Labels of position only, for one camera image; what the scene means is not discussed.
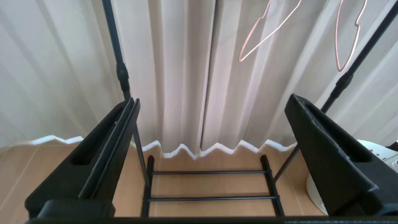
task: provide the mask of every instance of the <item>brown tile floor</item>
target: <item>brown tile floor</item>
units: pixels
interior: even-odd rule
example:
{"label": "brown tile floor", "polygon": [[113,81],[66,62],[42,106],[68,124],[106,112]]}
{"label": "brown tile floor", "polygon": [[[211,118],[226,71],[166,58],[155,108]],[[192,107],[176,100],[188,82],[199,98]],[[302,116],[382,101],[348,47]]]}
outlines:
{"label": "brown tile floor", "polygon": [[[23,223],[27,220],[25,198],[48,176],[76,145],[57,141],[41,146],[15,146],[0,151],[0,222]],[[155,157],[155,170],[228,170],[261,169],[259,158],[266,154],[274,173],[289,153],[263,147],[255,154],[243,147],[233,155],[215,150],[206,157],[193,160],[185,151],[171,159],[161,158],[159,148],[144,153]],[[286,215],[323,215],[311,202],[305,188],[308,175],[299,154],[277,182]],[[130,147],[114,196],[116,216],[137,217],[141,212],[144,181],[137,152]],[[153,196],[212,196],[267,194],[263,175],[171,175],[155,176]],[[263,216],[274,215],[269,200],[215,202],[154,202],[150,216]]]}

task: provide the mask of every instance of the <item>rose gold hanger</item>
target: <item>rose gold hanger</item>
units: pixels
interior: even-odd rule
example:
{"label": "rose gold hanger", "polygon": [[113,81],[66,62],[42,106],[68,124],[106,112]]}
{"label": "rose gold hanger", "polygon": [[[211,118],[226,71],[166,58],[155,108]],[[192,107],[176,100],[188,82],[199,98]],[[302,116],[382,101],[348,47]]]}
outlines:
{"label": "rose gold hanger", "polygon": [[284,23],[287,21],[287,19],[293,14],[293,12],[296,11],[296,9],[299,7],[301,1],[302,1],[302,0],[300,0],[300,1],[297,3],[296,7],[292,10],[292,12],[290,12],[290,14],[287,15],[287,17],[285,18],[285,20],[283,20],[283,21],[279,24],[279,26],[276,27],[276,29],[274,29],[274,31],[272,31],[266,38],[264,38],[261,42],[259,42],[253,49],[251,49],[251,50],[249,51],[249,53],[247,53],[247,54],[242,58],[243,50],[244,50],[244,48],[246,47],[246,44],[248,43],[248,41],[249,41],[249,39],[250,39],[250,36],[252,35],[252,33],[253,33],[254,29],[256,28],[257,24],[259,23],[259,21],[260,21],[261,19],[263,19],[263,18],[266,16],[266,14],[267,14],[267,11],[268,11],[268,8],[269,8],[269,4],[272,2],[272,0],[269,0],[269,2],[268,2],[268,4],[267,4],[267,7],[266,7],[266,10],[264,11],[264,14],[256,21],[256,23],[254,23],[253,28],[250,30],[250,33],[249,33],[248,37],[247,37],[246,40],[244,41],[244,44],[243,44],[242,49],[241,49],[241,53],[239,54],[239,62],[242,62],[247,56],[249,56],[253,51],[255,51],[264,41],[266,41],[270,36],[272,36],[275,32],[277,32],[277,31],[279,30],[279,28],[282,27],[282,26],[284,25]]}
{"label": "rose gold hanger", "polygon": [[365,10],[366,3],[367,3],[368,0],[365,0],[365,2],[363,2],[362,9],[361,9],[361,11],[359,12],[358,17],[357,17],[356,20],[355,20],[355,26],[356,26],[357,28],[356,28],[356,34],[355,34],[355,38],[354,38],[354,44],[353,44],[353,47],[351,48],[351,52],[349,53],[349,56],[348,56],[348,59],[347,59],[346,63],[344,63],[343,67],[340,67],[340,61],[339,61],[339,59],[338,59],[338,49],[337,49],[337,28],[338,28],[338,18],[339,18],[339,16],[340,16],[340,10],[341,10],[341,5],[342,5],[343,1],[344,1],[344,0],[340,0],[340,6],[339,6],[339,8],[338,8],[337,18],[336,18],[336,31],[335,31],[335,53],[336,53],[335,55],[336,55],[337,70],[338,70],[339,72],[341,72],[344,68],[347,67],[349,61],[350,61],[351,58],[353,57],[353,54],[354,54],[354,51],[355,51],[355,47],[356,47],[356,44],[357,44],[357,42],[358,42],[359,30],[361,29],[361,26],[358,24],[358,22],[359,22],[359,19],[360,19],[361,16],[362,16],[363,11]]}

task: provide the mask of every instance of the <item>clothing rack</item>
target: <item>clothing rack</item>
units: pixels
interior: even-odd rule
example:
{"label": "clothing rack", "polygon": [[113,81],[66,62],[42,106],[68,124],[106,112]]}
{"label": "clothing rack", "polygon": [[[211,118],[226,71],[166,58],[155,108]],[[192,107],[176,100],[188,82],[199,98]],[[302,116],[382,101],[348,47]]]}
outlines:
{"label": "clothing rack", "polygon": [[[111,1],[103,0],[103,6],[116,58],[118,79],[120,81],[124,99],[126,101],[129,101],[131,99],[131,94],[129,91],[128,72],[123,62],[123,57],[121,55],[121,48],[119,44],[118,32],[116,29]],[[398,2],[396,2],[393,5],[387,16],[383,19],[380,26],[376,29],[375,33],[370,38],[369,42],[365,45],[364,49],[362,49],[362,51],[360,52],[356,60],[353,62],[349,70],[343,76],[341,76],[341,78],[337,81],[336,86],[334,87],[332,93],[326,100],[325,104],[322,106],[321,109],[322,112],[326,113],[330,109],[332,104],[335,102],[335,100],[341,95],[343,90],[347,88],[347,86],[351,83],[355,71],[357,71],[358,67],[362,64],[366,56],[370,53],[372,48],[378,42],[380,37],[389,27],[389,25],[394,20],[397,14],[398,14]],[[262,164],[262,170],[157,171],[154,170],[155,159],[153,156],[149,156],[147,165],[145,164],[145,159],[142,153],[142,146],[139,138],[137,125],[134,125],[133,136],[136,142],[136,148],[141,163],[142,174],[145,180],[141,217],[144,218],[149,217],[149,207],[151,202],[212,201],[212,200],[271,200],[275,210],[275,215],[277,217],[283,217],[285,215],[275,183],[278,181],[279,177],[283,174],[287,166],[290,164],[290,162],[292,162],[293,158],[300,150],[299,145],[296,145],[296,147],[294,148],[290,156],[287,158],[287,160],[284,162],[282,167],[279,169],[275,177],[272,176],[272,171],[269,166],[269,161],[266,155],[263,155],[260,158]],[[229,197],[153,197],[151,195],[152,178],[154,175],[212,175],[212,174],[264,174],[269,189],[269,195],[257,195],[257,196],[237,195]]]}

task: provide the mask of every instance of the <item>curtain fold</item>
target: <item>curtain fold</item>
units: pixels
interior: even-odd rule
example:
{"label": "curtain fold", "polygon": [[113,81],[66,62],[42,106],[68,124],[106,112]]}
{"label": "curtain fold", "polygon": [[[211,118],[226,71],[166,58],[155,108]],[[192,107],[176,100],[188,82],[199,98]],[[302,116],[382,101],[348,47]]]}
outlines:
{"label": "curtain fold", "polygon": [[[248,42],[272,32],[298,0],[275,0]],[[339,1],[303,0],[292,17],[245,61],[242,44],[268,1],[117,0],[113,11],[134,98],[141,100],[143,145],[194,154],[240,140],[261,147],[295,141],[284,107],[291,93],[318,107],[337,79],[334,53]],[[359,21],[359,54],[393,0],[369,0]],[[363,5],[345,1],[340,63],[353,43]],[[328,116],[358,139],[398,139],[398,22],[356,72]],[[49,134],[86,136],[123,100],[101,1],[0,3],[0,145]]]}

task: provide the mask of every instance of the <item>horizontal bar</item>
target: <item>horizontal bar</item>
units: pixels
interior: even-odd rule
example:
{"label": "horizontal bar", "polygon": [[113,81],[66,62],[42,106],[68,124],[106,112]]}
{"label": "horizontal bar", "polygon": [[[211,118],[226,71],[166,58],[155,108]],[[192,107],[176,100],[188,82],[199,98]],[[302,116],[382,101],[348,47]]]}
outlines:
{"label": "horizontal bar", "polygon": [[203,171],[153,171],[152,175],[185,175],[185,174],[265,174],[265,170],[203,170]]}
{"label": "horizontal bar", "polygon": [[254,199],[275,199],[274,196],[229,196],[229,197],[153,197],[149,202],[197,202],[210,200],[254,200]]}

